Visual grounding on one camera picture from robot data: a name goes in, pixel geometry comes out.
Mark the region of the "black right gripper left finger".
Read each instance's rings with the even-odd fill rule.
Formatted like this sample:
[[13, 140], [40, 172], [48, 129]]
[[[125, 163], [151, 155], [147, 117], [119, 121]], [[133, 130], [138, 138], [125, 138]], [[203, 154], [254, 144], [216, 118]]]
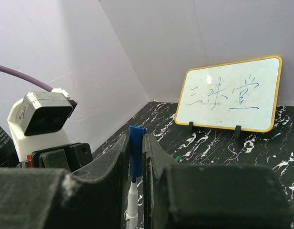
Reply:
[[130, 140], [122, 135], [75, 172], [0, 168], [0, 229], [119, 229], [127, 195]]

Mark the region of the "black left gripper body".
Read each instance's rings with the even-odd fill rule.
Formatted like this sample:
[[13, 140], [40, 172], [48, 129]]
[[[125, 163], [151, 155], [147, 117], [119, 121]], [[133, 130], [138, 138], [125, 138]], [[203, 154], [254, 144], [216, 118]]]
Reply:
[[35, 151], [17, 168], [63, 168], [74, 172], [93, 160], [88, 143], [75, 143]]

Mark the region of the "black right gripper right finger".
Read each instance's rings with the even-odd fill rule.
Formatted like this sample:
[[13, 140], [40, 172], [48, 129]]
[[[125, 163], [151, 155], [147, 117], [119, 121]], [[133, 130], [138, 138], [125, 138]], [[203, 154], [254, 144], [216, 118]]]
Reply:
[[278, 177], [254, 165], [178, 163], [143, 137], [147, 229], [289, 229], [294, 210]]

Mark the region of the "green white pen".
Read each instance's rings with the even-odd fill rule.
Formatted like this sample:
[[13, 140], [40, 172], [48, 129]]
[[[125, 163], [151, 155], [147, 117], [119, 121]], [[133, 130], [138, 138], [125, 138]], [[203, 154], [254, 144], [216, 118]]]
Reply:
[[178, 163], [180, 163], [180, 161], [181, 161], [181, 157], [180, 157], [180, 156], [177, 156], [177, 157], [175, 158], [175, 161], [178, 162]]

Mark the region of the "blue white pen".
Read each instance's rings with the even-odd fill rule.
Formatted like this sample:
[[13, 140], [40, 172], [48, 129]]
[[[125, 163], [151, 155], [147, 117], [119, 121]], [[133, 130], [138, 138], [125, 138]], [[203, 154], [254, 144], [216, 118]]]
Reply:
[[128, 191], [128, 201], [126, 210], [126, 229], [136, 229], [138, 224], [138, 189], [136, 178], [131, 180]]

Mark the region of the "blue pen cap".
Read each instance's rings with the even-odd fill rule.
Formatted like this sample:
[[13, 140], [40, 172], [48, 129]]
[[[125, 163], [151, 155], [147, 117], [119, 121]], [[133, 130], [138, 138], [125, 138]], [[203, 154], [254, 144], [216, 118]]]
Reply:
[[143, 137], [147, 130], [140, 126], [129, 126], [130, 137], [130, 175], [134, 178], [143, 174], [142, 147]]

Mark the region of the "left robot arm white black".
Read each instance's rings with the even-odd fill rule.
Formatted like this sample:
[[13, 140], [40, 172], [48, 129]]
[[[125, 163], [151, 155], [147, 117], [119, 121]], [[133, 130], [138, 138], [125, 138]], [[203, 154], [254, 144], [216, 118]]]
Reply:
[[[64, 168], [74, 172], [93, 160], [90, 145], [75, 143], [32, 152], [28, 168]], [[0, 126], [0, 167], [21, 167], [13, 140]]]

